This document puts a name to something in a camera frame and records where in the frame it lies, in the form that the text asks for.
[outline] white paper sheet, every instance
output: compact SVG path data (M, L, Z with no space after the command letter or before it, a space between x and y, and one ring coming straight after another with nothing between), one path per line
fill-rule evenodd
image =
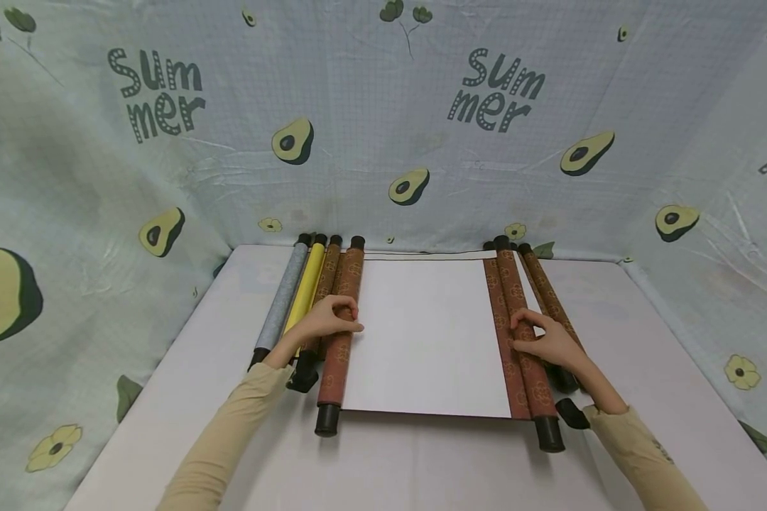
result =
M367 260L346 410L511 417L481 260Z

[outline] black plastic cap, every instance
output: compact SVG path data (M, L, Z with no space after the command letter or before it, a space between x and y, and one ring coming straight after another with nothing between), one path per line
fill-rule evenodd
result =
M270 350L267 348L256 348L253 350L253 358L250 360L250 367L258 364L258 362L264 361L264 359L270 355Z
M341 407L332 403L318 405L318 419L315 420L315 434L323 438L337 435L337 418L341 415Z
M577 405L574 404L570 397L560 399L555 406L562 420L565 420L565 423L572 427L572 429L590 429L590 423L586 415L577 408Z
M497 236L494 239L494 247L496 251L510 251L511 242L508 241L508 236L506 235Z
M306 232L299 233L298 235L298 241L296 243L304 243L306 246L310 246L310 242L312 241L312 236L308 235Z
M306 394L318 381L318 371L315 363L318 362L318 351L301 350L298 354L298 362L295 371L287 382L287 388Z
M565 451L565 444L562 442L562 434L558 424L559 421L559 419L550 415L534 418L534 427L538 430L540 451L552 454Z
M562 394L572 394L577 392L580 384L577 378L570 371L562 369L560 366L545 364L545 372L548 373L551 386Z

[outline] white table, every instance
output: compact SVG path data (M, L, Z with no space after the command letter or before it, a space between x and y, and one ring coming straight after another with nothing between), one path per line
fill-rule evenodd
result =
M233 252L67 511L157 505L243 377L291 251ZM543 267L588 353L708 507L767 510L765 458L625 272L572 260ZM566 452L546 455L528 423L344 411L339 435L320 439L315 398L317 387L285 393L239 464L223 510L641 509L592 432L563 424Z

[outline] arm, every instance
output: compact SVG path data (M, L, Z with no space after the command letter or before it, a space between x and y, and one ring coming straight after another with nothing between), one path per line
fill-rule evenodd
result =
M157 511L215 511L250 439L273 409L293 368L288 361L299 346L315 337L341 331L360 332L356 322L337 318L336 307L350 307L357 319L355 300L328 296L282 335L276 347L247 373L218 409L180 463Z
M511 317L511 327L527 319L545 330L536 341L514 341L515 350L565 367L594 400L586 418L614 463L631 482L647 511L707 511L696 491L673 463L668 452L628 407L599 367L550 317L523 309Z

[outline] brown patterned scroll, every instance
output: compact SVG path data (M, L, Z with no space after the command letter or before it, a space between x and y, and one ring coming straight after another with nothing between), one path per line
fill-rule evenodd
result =
M526 388L523 385L523 374L520 370L517 354L511 348L511 325L508 324L508 309L506 298L503 296L503 286L500 281L500 270L497 269L497 259L484 259L486 285L491 300L491 312L494 314L494 329L497 333L497 346L500 348L500 359L503 361L503 377L506 379L508 409L512 419L530 420L531 411L528 409Z
M540 260L536 257L532 247L528 243L523 243L519 246L519 252L523 256L526 268L528 269L528 279L540 291L540 297L538 298L540 306L542 307L543 303L545 303L545 315L553 318L555 322L560 322L565 327L568 335L571 336L571 339L577 341L580 348L584 350L580 338L577 337L577 332L574 331L574 327L565 313L565 309L562 308L560 298L557 298L554 287L551 286L551 281L549 281L548 275L542 269Z
M312 299L312 305L320 302L325 296L330 294L333 289L337 264L341 257L341 236L334 235L330 238L330 245L327 247L327 253L324 257L324 264L321 265L321 275L318 278L318 284L315 286L315 296ZM287 388L297 392L307 393L310 388L318 381L318 371L315 370L317 364L318 350L321 339L310 339L301 348L298 354L298 362L295 365L295 371L287 382Z
M339 292L337 291L337 286L339 286L341 282L341 274L342 271L344 271L344 259L347 258L346 253L341 253L339 257L337 258L337 264L335 266L335 277L333 278L333 285L332 289L330 290L331 295L339 295ZM324 339L321 339L321 342L318 346L318 360L324 361L327 357L327 345L328 343L324 342Z
M361 289L361 274L364 269L364 239L353 236L347 253L344 254L344 264L341 268L341 279L335 280L336 295L346 295L358 300ZM344 307L337 312L341 319L352 321L352 311ZM322 340L327 344L327 356L324 361L323 380L318 393L318 419L315 421L315 434L318 436L335 436L337 420L344 404L344 391L347 385L349 369L349 353L352 346L352 332L339 332Z
M514 248L515 251L517 249L517 247L514 247L513 243L512 243L512 248ZM540 312L544 313L545 316L550 317L551 315L548 313L548 309L545 306L545 301L543 300L542 292L540 292L538 284L535 283L533 275L528 270L528 263L526 263L526 260L524 258L520 258L520 263L523 265L523 271L525 271L526 275L528 276L528 281L532 285L532 291L534 291L534 296L536 296L536 299L538 300L538 305L540 306ZM551 382L552 385L554 385L554 388L556 388L557 391L561 392L562 394L571 394L571 393L577 392L577 389L579 389L580 384L577 382L577 378L574 375L572 375L570 371L562 369L562 367L560 366L549 364L548 362L545 362L545 361L543 362L543 366L545 367L545 372L548 373L549 381Z
M497 236L494 240L497 250L497 269L500 271L500 280L503 285L503 296L506 298L506 308L511 317L514 312L527 307L523 285L520 284L520 274L517 263L508 242L508 236ZM514 338L522 341L535 341L534 329L528 322L520 322L514 329ZM554 406L554 397L548 385L545 368L540 359L524 353L518 353L520 369L523 372L526 395L528 396L528 408L531 411L540 450L544 452L561 452L565 450L560 434L560 425L557 423L557 410Z

